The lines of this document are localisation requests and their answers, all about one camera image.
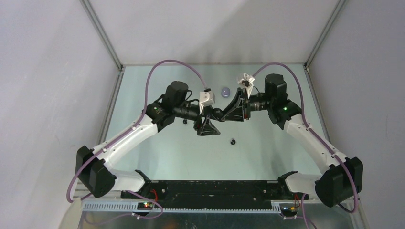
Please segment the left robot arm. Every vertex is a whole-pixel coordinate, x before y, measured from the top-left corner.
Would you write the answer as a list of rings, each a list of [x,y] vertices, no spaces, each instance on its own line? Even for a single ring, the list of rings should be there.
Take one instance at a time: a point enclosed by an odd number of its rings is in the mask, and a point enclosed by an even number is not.
[[[211,124],[210,109],[215,103],[211,89],[200,92],[198,104],[187,99],[191,91],[184,82],[174,81],[157,100],[148,104],[130,126],[113,138],[93,148],[82,146],[76,153],[78,179],[90,194],[100,198],[110,191],[132,191],[138,198],[147,198],[151,186],[139,171],[122,171],[117,163],[144,140],[172,124],[175,118],[194,121],[199,136],[219,135]]]

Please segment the black charging case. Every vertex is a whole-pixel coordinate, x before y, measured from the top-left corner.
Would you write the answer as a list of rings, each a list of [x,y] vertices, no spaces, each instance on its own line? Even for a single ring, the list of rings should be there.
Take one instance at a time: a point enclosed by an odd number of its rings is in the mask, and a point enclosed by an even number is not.
[[[214,108],[211,111],[211,117],[212,119],[218,121],[218,122],[222,122],[222,117],[223,117],[224,113],[220,108]]]

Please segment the purple charging case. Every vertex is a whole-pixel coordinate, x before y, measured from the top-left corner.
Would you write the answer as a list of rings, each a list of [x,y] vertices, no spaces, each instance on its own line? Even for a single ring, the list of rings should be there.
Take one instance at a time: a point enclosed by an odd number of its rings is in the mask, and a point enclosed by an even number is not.
[[[228,87],[223,87],[223,88],[222,88],[222,90],[221,90],[221,96],[222,96],[223,98],[229,98],[229,97],[230,97],[230,94],[231,94],[230,88],[228,88]]]

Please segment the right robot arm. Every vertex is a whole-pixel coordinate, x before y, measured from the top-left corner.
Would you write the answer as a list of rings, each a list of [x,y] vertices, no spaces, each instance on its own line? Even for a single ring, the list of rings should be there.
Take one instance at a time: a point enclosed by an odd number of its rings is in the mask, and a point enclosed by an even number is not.
[[[316,176],[292,171],[282,175],[277,187],[279,196],[291,199],[296,193],[315,195],[328,207],[351,197],[358,201],[362,190],[362,161],[357,157],[348,158],[314,131],[302,108],[288,98],[287,83],[282,75],[267,75],[263,93],[252,93],[254,81],[255,78],[246,73],[237,80],[240,87],[220,120],[243,122],[252,112],[266,110],[271,122],[300,143],[321,173]]]

